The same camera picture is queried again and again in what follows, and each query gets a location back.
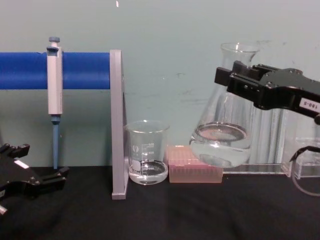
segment pink pipette tip box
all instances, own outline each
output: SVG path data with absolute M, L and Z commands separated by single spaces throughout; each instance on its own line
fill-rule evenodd
M 198 160 L 189 146 L 168 146 L 165 161 L 169 166 L 170 183 L 210 183 L 222 182 L 223 169 Z

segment micropipette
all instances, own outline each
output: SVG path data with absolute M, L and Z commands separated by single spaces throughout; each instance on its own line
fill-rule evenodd
M 47 92 L 48 113 L 53 124 L 53 168 L 58 168 L 59 158 L 59 123 L 63 113 L 63 78 L 62 78 L 62 48 L 58 46 L 59 37 L 49 37 L 51 46 L 47 50 Z

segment clear liquid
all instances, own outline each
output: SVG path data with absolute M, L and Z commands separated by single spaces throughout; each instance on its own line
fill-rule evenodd
M 241 127 L 211 123 L 199 126 L 190 139 L 193 154 L 219 168 L 234 168 L 250 157 L 250 139 Z
M 132 181 L 142 185 L 157 184 L 165 180 L 168 176 L 168 167 L 162 161 L 143 161 L 141 170 L 136 171 L 129 167 L 129 177 Z

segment black table surface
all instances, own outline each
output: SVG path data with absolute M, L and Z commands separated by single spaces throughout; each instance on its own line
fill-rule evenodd
M 320 190 L 318 179 L 302 181 Z M 111 192 L 111 167 L 71 167 L 64 190 L 0 203 L 8 209 L 0 240 L 320 239 L 320 198 L 284 175 L 225 175 L 219 184 L 129 181 L 126 200 L 111 200 Z

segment glass rim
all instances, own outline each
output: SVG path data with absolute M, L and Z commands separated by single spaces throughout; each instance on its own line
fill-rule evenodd
M 141 130 L 136 130 L 134 128 L 130 128 L 132 127 L 134 124 L 140 124 L 140 123 L 144 123 L 144 124 L 157 124 L 159 126 L 162 126 L 160 130 L 154 130 L 154 131 L 141 131 Z M 130 122 L 128 124 L 126 124 L 124 126 L 124 129 L 129 131 L 129 132 L 133 132 L 133 133 L 138 133 L 138 134 L 156 134 L 156 133 L 162 133 L 166 130 L 168 130 L 170 128 L 170 125 L 167 123 L 164 123 L 163 121 L 160 120 L 138 120 L 138 121 L 133 121 Z
M 235 46 L 235 45 L 239 45 L 239 46 L 250 46 L 255 48 L 255 50 L 237 50 L 234 48 L 230 48 L 229 46 Z M 221 43 L 220 45 L 221 49 L 226 50 L 226 51 L 230 51 L 230 52 L 234 52 L 234 53 L 248 53 L 248 54 L 253 54 L 253 53 L 257 53 L 260 51 L 259 45 L 255 42 L 252 41 L 234 41 L 234 42 L 224 42 Z

